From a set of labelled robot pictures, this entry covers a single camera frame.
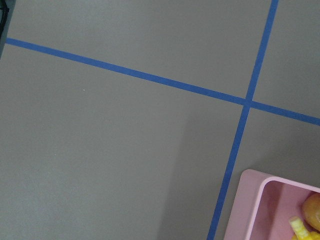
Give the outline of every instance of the food item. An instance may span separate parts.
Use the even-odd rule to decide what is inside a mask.
[[[305,221],[320,231],[320,193],[315,193],[303,203],[302,212]]]
[[[295,233],[291,240],[320,240],[320,233],[309,232],[299,217],[291,217],[289,223]]]

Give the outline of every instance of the orange fruit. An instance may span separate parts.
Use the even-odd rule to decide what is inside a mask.
[[[320,193],[308,197],[302,205],[305,221],[314,229],[320,231]]]

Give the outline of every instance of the blue tape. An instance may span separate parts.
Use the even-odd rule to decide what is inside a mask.
[[[239,120],[239,123],[238,123],[238,127],[237,127],[236,132],[235,132],[235,137],[234,137],[234,140],[233,140],[233,144],[232,144],[229,160],[228,160],[228,163],[227,163],[227,166],[226,166],[226,169],[225,169],[225,173],[224,173],[224,177],[223,177],[223,180],[222,180],[220,193],[219,193],[216,205],[215,205],[211,226],[210,226],[207,238],[206,238],[207,240],[213,240],[215,238],[215,235],[216,235],[219,219],[220,219],[220,216],[221,216],[222,208],[223,208],[224,203],[225,203],[228,187],[229,187],[231,176],[232,176],[232,173],[233,173],[233,170],[234,170],[234,166],[235,166],[235,163],[236,163],[236,158],[237,158],[237,155],[238,155],[241,139],[242,139],[242,136],[244,134],[245,127],[246,127],[249,111],[250,111],[250,107],[249,106],[247,106],[247,105],[243,106],[242,112],[241,112],[241,116],[240,116],[240,120]]]
[[[272,0],[271,5],[270,5],[270,9],[269,9],[269,13],[268,13],[268,16],[266,19],[265,27],[263,30],[263,35],[261,38],[259,51],[258,51],[256,60],[255,60],[254,67],[253,67],[251,80],[250,80],[250,83],[248,86],[248,91],[246,93],[246,97],[245,97],[246,101],[245,101],[243,108],[242,108],[240,120],[239,120],[238,127],[237,127],[237,130],[235,133],[233,144],[232,144],[232,149],[231,149],[231,152],[229,155],[229,160],[228,160],[228,163],[227,163],[227,166],[226,166],[226,169],[224,172],[222,184],[220,187],[219,196],[218,196],[215,208],[214,208],[210,229],[209,229],[209,232],[208,232],[208,235],[206,238],[207,240],[213,240],[215,238],[215,235],[217,232],[218,223],[219,223],[222,209],[223,209],[223,206],[225,203],[225,199],[226,199],[227,191],[229,188],[231,176],[232,176],[232,173],[234,170],[234,166],[236,164],[236,159],[237,159],[237,155],[239,152],[241,139],[242,139],[245,127],[246,127],[246,123],[247,123],[247,119],[248,119],[248,115],[249,115],[249,110],[250,110],[250,107],[252,104],[252,100],[253,100],[253,97],[255,94],[255,90],[256,90],[259,74],[261,71],[262,63],[264,61],[265,53],[267,50],[271,29],[272,29],[275,15],[276,15],[276,11],[277,11],[277,6],[278,6],[278,0]]]
[[[320,118],[314,117],[314,116],[308,116],[305,114],[301,114],[298,112],[294,112],[294,111],[290,111],[290,110],[286,110],[280,107],[276,107],[276,106],[270,106],[264,103],[260,103],[260,102],[256,102],[253,101],[251,103],[251,107],[253,109],[258,109],[258,110],[262,110],[268,113],[272,113],[272,114],[276,114],[276,115],[280,115],[280,116],[284,116],[287,118],[291,118],[291,119],[295,119],[295,120],[299,120],[302,122],[306,122],[309,124],[313,124],[313,125],[318,125],[320,126]]]
[[[167,85],[167,86],[174,87],[177,89],[186,90],[186,91],[193,92],[196,94],[205,95],[205,96],[212,97],[215,99],[224,100],[224,101],[231,102],[234,104],[243,105],[245,103],[245,100],[241,97],[232,96],[232,95],[225,94],[222,92],[206,89],[206,88],[203,88],[200,86],[195,86],[195,85],[191,85],[188,83],[172,80],[169,78],[152,75],[152,74],[145,73],[142,71],[137,71],[137,70],[133,70],[133,69],[130,69],[127,67],[111,64],[108,62],[95,60],[95,59],[92,59],[89,57],[80,56],[80,55],[72,54],[72,53],[65,52],[65,51],[60,51],[60,50],[49,48],[46,46],[41,46],[41,45],[37,45],[34,43],[21,41],[21,40],[9,38],[9,37],[6,39],[6,43],[10,44],[10,45],[17,46],[17,47],[33,50],[36,52],[49,54],[49,55],[56,56],[59,58],[68,59],[68,60],[75,61],[78,63],[91,65],[91,66],[94,66],[97,68],[110,70],[110,71],[117,72],[120,74],[125,74],[125,75],[132,76],[135,78],[144,79],[144,80],[155,82],[158,84]]]

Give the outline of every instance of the yellow toy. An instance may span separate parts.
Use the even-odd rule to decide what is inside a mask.
[[[320,240],[320,233],[309,232],[299,217],[291,217],[289,223],[295,233],[291,240]]]

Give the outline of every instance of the gray floor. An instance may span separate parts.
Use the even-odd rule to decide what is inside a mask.
[[[17,1],[8,37],[244,98],[270,1]],[[320,3],[279,2],[254,100],[320,117]],[[6,44],[0,239],[204,240],[242,106]],[[251,168],[320,187],[320,127],[251,109]]]

